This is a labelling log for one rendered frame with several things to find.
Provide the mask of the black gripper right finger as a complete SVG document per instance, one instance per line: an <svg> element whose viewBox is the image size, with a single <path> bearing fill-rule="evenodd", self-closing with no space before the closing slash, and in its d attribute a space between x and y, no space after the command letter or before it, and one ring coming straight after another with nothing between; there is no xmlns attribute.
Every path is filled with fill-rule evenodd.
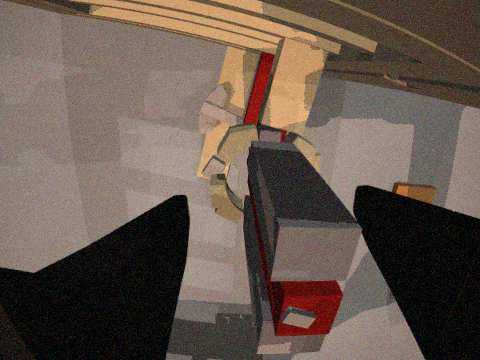
<svg viewBox="0 0 480 360"><path fill-rule="evenodd" d="M425 360L480 360L480 219L359 185L353 216Z"/></svg>

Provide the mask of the orange rectangular block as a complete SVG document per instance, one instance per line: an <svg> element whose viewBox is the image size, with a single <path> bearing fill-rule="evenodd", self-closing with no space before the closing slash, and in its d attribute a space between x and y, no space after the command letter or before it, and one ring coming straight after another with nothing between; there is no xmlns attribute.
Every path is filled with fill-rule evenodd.
<svg viewBox="0 0 480 360"><path fill-rule="evenodd" d="M395 185L393 185L392 192L411 197L413 200L421 200L425 201L425 203L432 204L436 188L433 187L433 185L395 183Z"/></svg>

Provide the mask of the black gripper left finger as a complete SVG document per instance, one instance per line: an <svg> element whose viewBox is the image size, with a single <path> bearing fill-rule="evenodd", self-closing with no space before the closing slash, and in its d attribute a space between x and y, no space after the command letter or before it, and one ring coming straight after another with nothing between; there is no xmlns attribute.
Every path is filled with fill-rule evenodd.
<svg viewBox="0 0 480 360"><path fill-rule="evenodd" d="M35 273L0 268L0 360L165 360L188 255L177 195Z"/></svg>

